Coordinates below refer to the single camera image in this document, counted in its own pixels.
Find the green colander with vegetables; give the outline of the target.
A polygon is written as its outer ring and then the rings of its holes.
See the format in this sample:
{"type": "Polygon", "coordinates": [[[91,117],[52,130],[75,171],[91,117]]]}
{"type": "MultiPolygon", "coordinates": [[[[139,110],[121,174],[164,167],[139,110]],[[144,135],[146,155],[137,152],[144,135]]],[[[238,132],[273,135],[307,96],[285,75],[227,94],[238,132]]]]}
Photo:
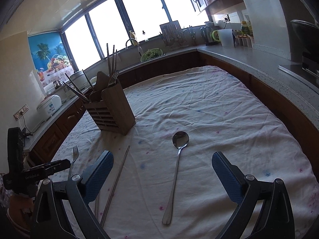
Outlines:
{"type": "Polygon", "coordinates": [[[163,55],[163,51],[160,48],[149,49],[145,53],[143,53],[141,57],[141,62],[146,62],[152,60],[154,58],[160,57],[163,55]]]}

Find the white rice cooker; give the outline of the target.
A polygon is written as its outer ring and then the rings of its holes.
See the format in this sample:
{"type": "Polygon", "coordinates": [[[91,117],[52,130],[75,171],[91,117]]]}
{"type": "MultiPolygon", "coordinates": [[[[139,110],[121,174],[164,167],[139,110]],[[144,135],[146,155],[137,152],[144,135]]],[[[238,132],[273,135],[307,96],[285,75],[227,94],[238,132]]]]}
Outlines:
{"type": "Polygon", "coordinates": [[[37,106],[37,113],[42,121],[47,121],[62,106],[62,100],[58,95],[48,96],[37,106]]]}

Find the large white cooker pot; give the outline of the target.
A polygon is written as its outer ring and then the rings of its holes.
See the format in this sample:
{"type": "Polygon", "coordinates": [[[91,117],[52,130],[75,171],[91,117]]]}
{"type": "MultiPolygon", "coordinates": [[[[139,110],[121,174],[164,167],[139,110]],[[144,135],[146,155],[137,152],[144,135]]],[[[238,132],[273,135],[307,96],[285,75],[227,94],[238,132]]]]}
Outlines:
{"type": "Polygon", "coordinates": [[[71,76],[70,79],[75,83],[75,85],[80,89],[84,89],[87,87],[87,79],[83,74],[83,71],[76,71],[71,76]]]}

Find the white plastic jug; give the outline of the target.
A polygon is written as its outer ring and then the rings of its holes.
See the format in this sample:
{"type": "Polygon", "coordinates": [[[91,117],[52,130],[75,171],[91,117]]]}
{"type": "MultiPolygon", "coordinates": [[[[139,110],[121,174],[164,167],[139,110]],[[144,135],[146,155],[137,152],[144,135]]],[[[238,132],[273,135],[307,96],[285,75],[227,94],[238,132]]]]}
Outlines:
{"type": "Polygon", "coordinates": [[[234,47],[234,38],[232,35],[232,29],[218,30],[220,42],[223,47],[234,47]]]}

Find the steel kitchen faucet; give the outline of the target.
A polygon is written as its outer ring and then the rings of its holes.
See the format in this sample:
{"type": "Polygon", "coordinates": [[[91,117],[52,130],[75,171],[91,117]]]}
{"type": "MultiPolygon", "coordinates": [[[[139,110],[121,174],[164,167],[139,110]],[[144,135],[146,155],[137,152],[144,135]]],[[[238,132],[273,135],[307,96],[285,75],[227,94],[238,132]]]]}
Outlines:
{"type": "Polygon", "coordinates": [[[142,56],[144,54],[142,47],[140,46],[139,42],[135,38],[129,38],[125,42],[125,48],[126,49],[128,48],[128,42],[131,42],[132,46],[136,46],[137,47],[137,51],[138,51],[140,56],[142,56]]]}

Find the white floral tablecloth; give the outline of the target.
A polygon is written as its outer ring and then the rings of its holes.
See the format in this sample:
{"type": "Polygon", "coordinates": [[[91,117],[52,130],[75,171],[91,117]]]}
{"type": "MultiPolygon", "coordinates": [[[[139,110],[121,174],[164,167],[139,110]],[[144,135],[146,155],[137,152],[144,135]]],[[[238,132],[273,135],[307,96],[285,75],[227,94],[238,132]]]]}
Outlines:
{"type": "Polygon", "coordinates": [[[318,217],[318,182],[298,141],[242,82],[216,66],[161,75],[125,89],[136,123],[127,135],[101,131],[86,113],[55,155],[79,157],[82,173],[104,151],[114,166],[91,208],[102,216],[127,147],[127,155],[104,229],[111,238],[215,238],[233,211],[212,165],[216,151],[260,181],[280,178],[288,190],[295,236],[318,217]],[[185,131],[170,225],[162,224],[178,149],[173,135],[185,131]]]}

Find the black electric kettle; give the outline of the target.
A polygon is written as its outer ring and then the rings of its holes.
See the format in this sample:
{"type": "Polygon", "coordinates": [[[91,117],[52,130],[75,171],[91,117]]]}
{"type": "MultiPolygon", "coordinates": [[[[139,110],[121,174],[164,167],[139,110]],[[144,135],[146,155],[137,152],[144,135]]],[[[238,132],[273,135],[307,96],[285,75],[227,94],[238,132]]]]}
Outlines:
{"type": "Polygon", "coordinates": [[[209,26],[200,28],[201,37],[204,39],[206,46],[214,45],[215,40],[212,37],[213,29],[209,26]]]}

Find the steel spoon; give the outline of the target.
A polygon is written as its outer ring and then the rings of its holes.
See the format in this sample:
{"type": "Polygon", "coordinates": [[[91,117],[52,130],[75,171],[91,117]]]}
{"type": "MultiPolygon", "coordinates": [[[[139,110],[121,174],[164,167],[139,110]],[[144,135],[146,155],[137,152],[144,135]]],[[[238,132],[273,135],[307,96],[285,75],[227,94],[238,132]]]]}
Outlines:
{"type": "Polygon", "coordinates": [[[174,195],[175,195],[175,188],[176,188],[176,181],[177,181],[177,174],[178,174],[178,167],[179,167],[179,159],[181,156],[181,151],[185,147],[187,147],[189,143],[189,135],[185,131],[178,131],[172,137],[173,145],[178,149],[177,157],[176,157],[176,164],[175,164],[175,172],[174,172],[174,179],[172,183],[172,188],[170,192],[170,197],[162,217],[162,224],[163,225],[170,225],[172,220],[173,214],[173,207],[174,207],[174,195]]]}

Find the bamboo chopstick pair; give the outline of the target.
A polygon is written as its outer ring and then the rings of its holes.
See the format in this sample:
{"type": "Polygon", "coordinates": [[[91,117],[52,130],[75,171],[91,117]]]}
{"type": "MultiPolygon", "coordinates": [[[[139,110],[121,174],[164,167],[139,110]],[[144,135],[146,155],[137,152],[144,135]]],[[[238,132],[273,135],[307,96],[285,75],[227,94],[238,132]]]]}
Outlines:
{"type": "Polygon", "coordinates": [[[117,175],[116,175],[116,178],[114,180],[114,183],[112,185],[112,188],[110,190],[110,194],[109,194],[109,197],[108,197],[108,200],[106,202],[106,205],[105,205],[105,208],[104,208],[104,212],[103,212],[103,215],[102,215],[102,219],[100,221],[100,225],[101,227],[104,227],[104,224],[105,224],[105,221],[106,221],[106,216],[108,214],[108,211],[109,211],[109,208],[110,208],[110,205],[111,205],[111,202],[112,202],[112,198],[114,197],[114,193],[115,193],[115,190],[116,190],[116,187],[117,187],[117,184],[118,184],[118,181],[119,181],[119,178],[121,176],[121,173],[122,173],[122,170],[123,170],[123,167],[124,167],[124,164],[125,164],[125,161],[126,161],[126,158],[127,158],[127,155],[129,153],[129,150],[130,150],[130,145],[127,147],[127,150],[124,154],[124,157],[122,159],[122,162],[119,166],[119,169],[118,169],[118,172],[117,172],[117,175]]]}

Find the tropical fruit window poster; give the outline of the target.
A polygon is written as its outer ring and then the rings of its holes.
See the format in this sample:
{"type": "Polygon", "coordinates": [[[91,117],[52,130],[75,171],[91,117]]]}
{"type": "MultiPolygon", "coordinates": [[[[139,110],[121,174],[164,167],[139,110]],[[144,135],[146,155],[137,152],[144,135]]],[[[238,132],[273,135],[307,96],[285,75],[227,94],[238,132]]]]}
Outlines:
{"type": "Polygon", "coordinates": [[[59,32],[47,32],[28,37],[31,57],[43,87],[54,81],[68,81],[74,73],[59,32]]]}

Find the condiment bottles group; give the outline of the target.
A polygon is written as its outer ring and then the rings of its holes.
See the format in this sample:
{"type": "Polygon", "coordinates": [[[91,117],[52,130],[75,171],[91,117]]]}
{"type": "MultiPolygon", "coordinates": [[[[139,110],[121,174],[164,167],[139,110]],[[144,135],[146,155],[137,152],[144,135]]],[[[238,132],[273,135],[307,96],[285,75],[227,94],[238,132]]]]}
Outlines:
{"type": "Polygon", "coordinates": [[[236,30],[235,38],[239,46],[252,48],[254,44],[254,36],[250,21],[241,22],[241,28],[239,30],[236,30]]]}

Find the wall power outlet strip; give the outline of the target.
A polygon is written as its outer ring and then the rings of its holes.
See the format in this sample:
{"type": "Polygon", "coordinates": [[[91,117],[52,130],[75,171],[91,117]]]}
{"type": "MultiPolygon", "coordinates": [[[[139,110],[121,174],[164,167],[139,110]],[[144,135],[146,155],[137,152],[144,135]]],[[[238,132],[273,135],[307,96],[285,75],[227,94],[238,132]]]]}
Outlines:
{"type": "Polygon", "coordinates": [[[19,120],[20,117],[23,116],[23,114],[29,110],[29,107],[27,104],[25,104],[21,109],[19,109],[15,114],[14,114],[14,118],[16,121],[19,120]]]}

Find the knife rack with utensils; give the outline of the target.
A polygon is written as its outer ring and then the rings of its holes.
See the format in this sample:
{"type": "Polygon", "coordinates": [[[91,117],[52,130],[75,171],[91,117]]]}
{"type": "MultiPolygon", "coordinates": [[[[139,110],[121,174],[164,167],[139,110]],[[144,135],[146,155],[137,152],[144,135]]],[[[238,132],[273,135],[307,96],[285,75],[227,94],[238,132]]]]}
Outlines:
{"type": "Polygon", "coordinates": [[[174,49],[186,45],[187,41],[178,21],[164,23],[159,27],[166,47],[174,49]]]}

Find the wooden utensil holder box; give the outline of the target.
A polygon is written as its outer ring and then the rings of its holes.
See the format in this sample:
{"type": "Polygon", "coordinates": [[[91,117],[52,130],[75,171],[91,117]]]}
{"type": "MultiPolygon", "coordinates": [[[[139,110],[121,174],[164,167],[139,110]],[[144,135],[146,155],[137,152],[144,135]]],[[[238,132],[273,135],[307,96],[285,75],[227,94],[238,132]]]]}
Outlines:
{"type": "Polygon", "coordinates": [[[97,72],[97,80],[85,92],[85,109],[93,121],[103,131],[126,135],[135,125],[135,116],[124,94],[119,80],[111,85],[110,77],[102,71],[97,72]]]}

